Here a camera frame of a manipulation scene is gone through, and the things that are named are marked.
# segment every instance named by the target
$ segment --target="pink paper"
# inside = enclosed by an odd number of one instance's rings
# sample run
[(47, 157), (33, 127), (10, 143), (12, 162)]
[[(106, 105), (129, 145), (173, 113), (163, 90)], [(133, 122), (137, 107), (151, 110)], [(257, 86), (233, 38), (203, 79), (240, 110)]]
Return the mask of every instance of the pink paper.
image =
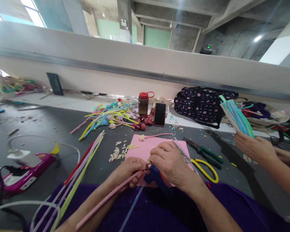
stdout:
[[(170, 139), (162, 139), (162, 138), (148, 138), (145, 139), (143, 142), (139, 141), (140, 135), (133, 135), (131, 144), (135, 144), (135, 146), (139, 146), (139, 149), (137, 148), (133, 148), (133, 149), (129, 149), (127, 154), (126, 154), (126, 158), (128, 157), (138, 157), (143, 159), (145, 162), (147, 161), (147, 159), (150, 156), (150, 150), (157, 147), (160, 143), (162, 142), (173, 142), (173, 140)], [(188, 152), (188, 148), (187, 148), (187, 144), (185, 141), (178, 141), (181, 148), (183, 149), (183, 151), (186, 153), (186, 155), (190, 158), (189, 152)], [(168, 187), (173, 187), (174, 185), (171, 184), (168, 180), (164, 180), (164, 182), (166, 183), (166, 185)], [(156, 183), (152, 182), (151, 184), (146, 184), (145, 186), (147, 187), (157, 187)]]

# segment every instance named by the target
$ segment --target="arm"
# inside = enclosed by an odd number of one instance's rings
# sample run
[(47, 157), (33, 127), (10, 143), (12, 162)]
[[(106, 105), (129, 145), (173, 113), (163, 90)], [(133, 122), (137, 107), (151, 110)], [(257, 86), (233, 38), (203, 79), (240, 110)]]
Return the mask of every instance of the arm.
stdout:
[(278, 147), (274, 147), (274, 150), (276, 152), (276, 155), (278, 158), (283, 161), (284, 163), (290, 164), (290, 152), (286, 150), (282, 150)]
[[(76, 225), (111, 191), (113, 191), (122, 182), (128, 179), (135, 171), (148, 170), (146, 162), (140, 158), (127, 158), (118, 168), (116, 168), (107, 180), (101, 184), (55, 232), (75, 232)], [(141, 172), (129, 183), (134, 187), (143, 176)], [(96, 231), (103, 218), (112, 207), (118, 197), (118, 194), (124, 191), (127, 186), (120, 189), (104, 205), (102, 205), (91, 219), (84, 224), (78, 231)]]
[[(100, 185), (83, 203), (82, 205), (69, 217), (56, 232), (76, 231), (76, 225), (100, 202), (102, 201), (113, 188), (106, 183)], [(101, 221), (112, 207), (117, 199), (118, 194), (113, 195), (95, 215), (88, 221), (79, 231), (96, 231)]]
[[(236, 147), (267, 170), (290, 197), (290, 168), (279, 159), (275, 152), (277, 150), (282, 154), (281, 149), (274, 148), (269, 141), (261, 137), (254, 139), (242, 132), (237, 132), (234, 141)], [(290, 155), (290, 152), (284, 151), (284, 154)]]
[(193, 199), (208, 231), (242, 231), (201, 177), (188, 167), (172, 142), (163, 142), (152, 149), (149, 161), (166, 179)]

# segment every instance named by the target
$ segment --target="light fixture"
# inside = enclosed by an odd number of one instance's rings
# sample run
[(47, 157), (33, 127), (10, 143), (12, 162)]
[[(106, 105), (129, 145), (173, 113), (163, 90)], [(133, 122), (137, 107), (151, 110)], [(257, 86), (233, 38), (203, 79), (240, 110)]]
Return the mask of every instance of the light fixture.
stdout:
[(256, 38), (255, 38), (255, 42), (258, 42), (260, 39), (262, 38), (262, 35), (259, 35), (259, 36), (257, 36)]

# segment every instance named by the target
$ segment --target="polka dot bag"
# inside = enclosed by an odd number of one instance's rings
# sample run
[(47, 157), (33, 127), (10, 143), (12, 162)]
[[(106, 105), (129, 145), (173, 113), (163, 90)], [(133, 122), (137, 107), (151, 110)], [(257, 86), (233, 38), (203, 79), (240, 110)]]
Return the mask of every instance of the polka dot bag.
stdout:
[(220, 97), (226, 100), (237, 99), (237, 92), (222, 91), (204, 87), (183, 88), (174, 98), (177, 113), (196, 120), (199, 124), (218, 129), (225, 115), (220, 106)]

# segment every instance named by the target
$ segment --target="gray table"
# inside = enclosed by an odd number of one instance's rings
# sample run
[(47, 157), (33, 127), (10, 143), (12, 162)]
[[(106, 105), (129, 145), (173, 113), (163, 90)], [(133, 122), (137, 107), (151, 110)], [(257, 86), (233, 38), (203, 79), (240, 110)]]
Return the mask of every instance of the gray table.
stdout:
[[(80, 150), (81, 155), (85, 153), (98, 134), (105, 130), (104, 139), (82, 180), (83, 183), (87, 184), (101, 184), (123, 161), (120, 159), (111, 163), (108, 162), (116, 141), (121, 141), (123, 136), (126, 136), (127, 144), (129, 144), (134, 134), (155, 135), (171, 133), (169, 124), (166, 124), (163, 128), (147, 126), (146, 131), (133, 131), (125, 126), (110, 130), (107, 126), (103, 126), (90, 133), (85, 140), (80, 142), (78, 138), (85, 127), (73, 134), (70, 134), (70, 131), (84, 121), (85, 112), (53, 107), (17, 111), (17, 108), (24, 106), (26, 105), (0, 103), (0, 109), (5, 110), (5, 113), (0, 114), (0, 167), (3, 165), (16, 165), (6, 158), (8, 155), (7, 134), (16, 128), (19, 128), (19, 131), (15, 135), (40, 135), (54, 141), (71, 144)], [(283, 217), (290, 215), (290, 200), (288, 196), (277, 186), (267, 172), (257, 164), (246, 162), (241, 151), (220, 140), (221, 137), (232, 140), (233, 135), (231, 133), (205, 131), (190, 127), (184, 127), (183, 132), (176, 129), (177, 139), (181, 140), (183, 136), (223, 157), (225, 161), (223, 169), (217, 170), (220, 182), (234, 186)], [(172, 136), (163, 136), (162, 138), (170, 139)], [(16, 148), (30, 150), (33, 153), (51, 152), (54, 148), (54, 143), (35, 137), (17, 138), (13, 140), (12, 144)], [(288, 144), (284, 144), (282, 147), (290, 150)], [(190, 146), (188, 146), (188, 149), (192, 158), (201, 158)], [(60, 159), (53, 163), (28, 190), (21, 195), (5, 199), (4, 203), (20, 200), (45, 200), (59, 183), (66, 180), (77, 163), (77, 154), (70, 147), (61, 146), (59, 157)], [(13, 209), (23, 214), (29, 222), (37, 206), (17, 206), (13, 207)], [(0, 229), (21, 229), (21, 224), (17, 218), (0, 211)]]

